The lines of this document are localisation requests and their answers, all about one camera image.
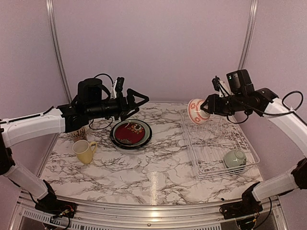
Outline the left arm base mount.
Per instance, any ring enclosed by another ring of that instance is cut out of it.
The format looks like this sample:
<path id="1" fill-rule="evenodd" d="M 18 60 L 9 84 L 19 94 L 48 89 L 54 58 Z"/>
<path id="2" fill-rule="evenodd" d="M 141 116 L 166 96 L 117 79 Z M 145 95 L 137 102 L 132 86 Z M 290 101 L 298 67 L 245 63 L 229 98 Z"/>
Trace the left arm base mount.
<path id="1" fill-rule="evenodd" d="M 45 180 L 44 183 L 47 186 L 47 195 L 42 199 L 37 199 L 35 202 L 35 209 L 53 214 L 55 218 L 62 216 L 73 218 L 77 208 L 76 203 L 59 200 L 51 185 Z"/>

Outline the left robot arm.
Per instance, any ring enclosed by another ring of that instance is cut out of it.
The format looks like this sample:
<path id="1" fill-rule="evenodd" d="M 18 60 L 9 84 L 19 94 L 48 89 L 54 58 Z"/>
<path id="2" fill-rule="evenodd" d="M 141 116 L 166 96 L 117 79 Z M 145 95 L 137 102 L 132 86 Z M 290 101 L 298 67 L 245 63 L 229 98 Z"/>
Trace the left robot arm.
<path id="1" fill-rule="evenodd" d="M 109 90 L 101 79 L 88 78 L 78 83 L 71 103 L 51 107 L 45 112 L 0 122 L 0 173 L 37 199 L 38 206 L 50 213 L 60 210 L 60 202 L 51 185 L 13 160 L 11 147 L 26 140 L 49 134 L 70 133 L 98 118 L 125 120 L 149 102 L 149 97 L 127 89 L 123 96 L 124 78 L 118 77 Z"/>

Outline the red floral plate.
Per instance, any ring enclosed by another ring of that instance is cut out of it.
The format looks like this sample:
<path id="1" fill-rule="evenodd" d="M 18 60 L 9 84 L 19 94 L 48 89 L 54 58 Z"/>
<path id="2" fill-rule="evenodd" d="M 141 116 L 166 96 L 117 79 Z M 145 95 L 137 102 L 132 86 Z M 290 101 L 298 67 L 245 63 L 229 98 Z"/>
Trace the red floral plate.
<path id="1" fill-rule="evenodd" d="M 125 145 L 133 145 L 140 142 L 145 136 L 143 125 L 136 122 L 121 122 L 115 127 L 114 138 Z"/>

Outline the yellow ceramic mug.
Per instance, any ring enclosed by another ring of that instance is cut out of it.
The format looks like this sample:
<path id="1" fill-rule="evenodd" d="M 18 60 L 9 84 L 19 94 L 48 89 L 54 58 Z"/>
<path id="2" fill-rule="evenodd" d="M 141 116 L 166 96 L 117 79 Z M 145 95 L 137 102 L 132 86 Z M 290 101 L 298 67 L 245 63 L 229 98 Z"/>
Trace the yellow ceramic mug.
<path id="1" fill-rule="evenodd" d="M 93 160 L 94 153 L 97 149 L 95 141 L 78 140 L 72 146 L 72 151 L 78 160 L 83 164 L 90 164 Z"/>

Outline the white red patterned bowl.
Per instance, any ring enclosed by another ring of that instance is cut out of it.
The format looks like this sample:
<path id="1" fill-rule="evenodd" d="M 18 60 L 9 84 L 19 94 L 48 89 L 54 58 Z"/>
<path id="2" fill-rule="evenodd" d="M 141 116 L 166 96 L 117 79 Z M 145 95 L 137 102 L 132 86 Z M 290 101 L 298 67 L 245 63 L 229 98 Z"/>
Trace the white red patterned bowl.
<path id="1" fill-rule="evenodd" d="M 187 112 L 189 119 L 197 125 L 202 125 L 206 123 L 210 118 L 210 114 L 201 110 L 201 105 L 203 103 L 203 99 L 192 99 L 188 103 Z"/>

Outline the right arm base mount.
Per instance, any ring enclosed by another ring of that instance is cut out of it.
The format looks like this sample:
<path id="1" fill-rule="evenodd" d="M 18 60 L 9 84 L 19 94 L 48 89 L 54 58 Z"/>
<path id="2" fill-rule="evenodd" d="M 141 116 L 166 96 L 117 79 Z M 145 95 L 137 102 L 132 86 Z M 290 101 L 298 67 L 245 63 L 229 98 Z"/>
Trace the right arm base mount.
<path id="1" fill-rule="evenodd" d="M 220 206 L 220 213 L 224 219 L 239 218 L 246 215 L 257 214 L 263 210 L 260 201 L 257 201 L 252 194 L 253 189 L 259 182 L 251 185 L 243 194 L 242 200 L 238 202 L 232 202 L 223 204 Z"/>

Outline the pale green bowl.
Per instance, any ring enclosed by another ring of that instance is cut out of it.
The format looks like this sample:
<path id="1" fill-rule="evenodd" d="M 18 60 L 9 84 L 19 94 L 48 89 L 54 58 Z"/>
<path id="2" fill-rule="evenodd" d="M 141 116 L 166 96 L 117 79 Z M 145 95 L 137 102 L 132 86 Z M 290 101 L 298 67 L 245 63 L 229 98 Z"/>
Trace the pale green bowl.
<path id="1" fill-rule="evenodd" d="M 223 160 L 226 168 L 244 166 L 247 163 L 245 153 L 239 149 L 234 149 L 226 153 Z"/>

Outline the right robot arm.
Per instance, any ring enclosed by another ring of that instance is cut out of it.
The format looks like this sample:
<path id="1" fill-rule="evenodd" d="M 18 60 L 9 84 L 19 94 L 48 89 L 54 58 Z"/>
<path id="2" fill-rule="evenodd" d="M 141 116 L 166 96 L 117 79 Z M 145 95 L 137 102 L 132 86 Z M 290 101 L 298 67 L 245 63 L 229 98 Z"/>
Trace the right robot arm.
<path id="1" fill-rule="evenodd" d="M 230 89 L 227 90 L 218 77 L 213 79 L 213 86 L 220 94 L 211 94 L 200 106 L 201 110 L 214 115 L 229 117 L 236 112 L 246 116 L 257 113 L 265 117 L 283 131 L 302 151 L 307 154 L 307 124 L 285 105 L 273 91 L 268 88 L 255 90 L 246 69 L 230 72 L 226 75 Z M 307 187 L 307 159 L 303 158 L 289 171 L 267 181 L 252 185 L 242 194 L 238 211 L 247 215 L 256 204 L 271 196 L 283 195 L 295 189 Z"/>

